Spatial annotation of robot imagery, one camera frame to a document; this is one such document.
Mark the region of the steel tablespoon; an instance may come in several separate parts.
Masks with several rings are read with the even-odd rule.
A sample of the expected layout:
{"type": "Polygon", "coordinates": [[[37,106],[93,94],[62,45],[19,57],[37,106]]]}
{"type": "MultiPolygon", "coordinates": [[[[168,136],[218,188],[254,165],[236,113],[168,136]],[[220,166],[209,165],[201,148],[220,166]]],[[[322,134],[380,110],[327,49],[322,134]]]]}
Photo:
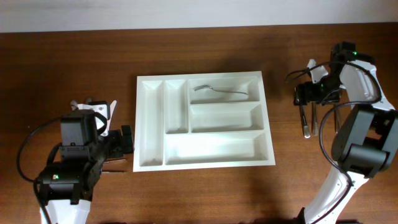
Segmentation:
{"type": "Polygon", "coordinates": [[[341,121],[340,121],[340,111],[337,108],[338,103],[333,104],[333,109],[334,109],[334,120],[335,120],[335,132],[338,133],[338,131],[341,128],[341,121]]]}

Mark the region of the steel serrated tongs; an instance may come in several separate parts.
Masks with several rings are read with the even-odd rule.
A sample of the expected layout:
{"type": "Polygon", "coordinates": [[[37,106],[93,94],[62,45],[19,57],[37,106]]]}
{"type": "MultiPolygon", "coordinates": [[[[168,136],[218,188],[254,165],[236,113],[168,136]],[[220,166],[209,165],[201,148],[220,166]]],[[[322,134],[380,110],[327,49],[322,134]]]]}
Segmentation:
{"type": "Polygon", "coordinates": [[[103,163],[102,174],[123,174],[126,173],[127,159],[112,159],[103,163]]]}

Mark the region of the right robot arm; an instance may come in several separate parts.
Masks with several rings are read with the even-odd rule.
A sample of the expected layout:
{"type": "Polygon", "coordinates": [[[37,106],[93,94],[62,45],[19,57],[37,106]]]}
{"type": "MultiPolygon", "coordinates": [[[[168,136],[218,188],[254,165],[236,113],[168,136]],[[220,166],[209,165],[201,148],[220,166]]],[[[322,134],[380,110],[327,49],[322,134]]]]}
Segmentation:
{"type": "Polygon", "coordinates": [[[331,169],[318,195],[303,207],[295,223],[340,223],[339,215],[355,194],[378,172],[387,170],[397,152],[397,110],[385,97],[377,80],[374,58],[359,53],[351,42],[331,49],[330,60],[310,60],[298,77],[311,80],[295,87],[294,105],[299,107],[305,137],[310,135],[304,106],[332,105],[318,127],[322,154],[331,169]],[[329,116],[349,106],[351,111],[337,130],[331,153],[323,142],[329,116]]]}

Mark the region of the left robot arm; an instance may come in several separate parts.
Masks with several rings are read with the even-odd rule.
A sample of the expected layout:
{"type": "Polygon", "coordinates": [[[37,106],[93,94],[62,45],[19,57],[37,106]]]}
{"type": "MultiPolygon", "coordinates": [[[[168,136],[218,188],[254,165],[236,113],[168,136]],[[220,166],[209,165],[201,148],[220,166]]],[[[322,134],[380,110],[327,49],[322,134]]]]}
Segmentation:
{"type": "Polygon", "coordinates": [[[93,110],[75,110],[60,118],[62,141],[50,152],[46,166],[34,180],[42,223],[85,223],[94,186],[108,159],[120,159],[134,151],[132,129],[103,133],[107,119],[93,110]]]}

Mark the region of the pink plastic knife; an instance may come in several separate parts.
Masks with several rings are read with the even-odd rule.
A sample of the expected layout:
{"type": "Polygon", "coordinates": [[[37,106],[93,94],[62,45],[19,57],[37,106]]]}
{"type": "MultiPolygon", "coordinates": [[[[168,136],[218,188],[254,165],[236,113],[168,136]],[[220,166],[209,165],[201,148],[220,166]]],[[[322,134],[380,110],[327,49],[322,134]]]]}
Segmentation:
{"type": "Polygon", "coordinates": [[[117,101],[114,100],[109,106],[109,120],[113,117],[114,109],[116,107],[117,101]]]}

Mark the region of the steel tablespoon angled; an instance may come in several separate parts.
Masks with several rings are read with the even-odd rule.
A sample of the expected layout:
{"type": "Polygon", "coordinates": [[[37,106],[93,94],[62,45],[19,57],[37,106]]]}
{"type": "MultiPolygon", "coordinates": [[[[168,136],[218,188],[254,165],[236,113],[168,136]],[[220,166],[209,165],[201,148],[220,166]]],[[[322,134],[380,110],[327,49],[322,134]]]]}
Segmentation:
{"type": "Polygon", "coordinates": [[[317,118],[317,104],[312,102],[312,134],[314,136],[318,136],[319,127],[318,127],[318,118],[317,118]]]}

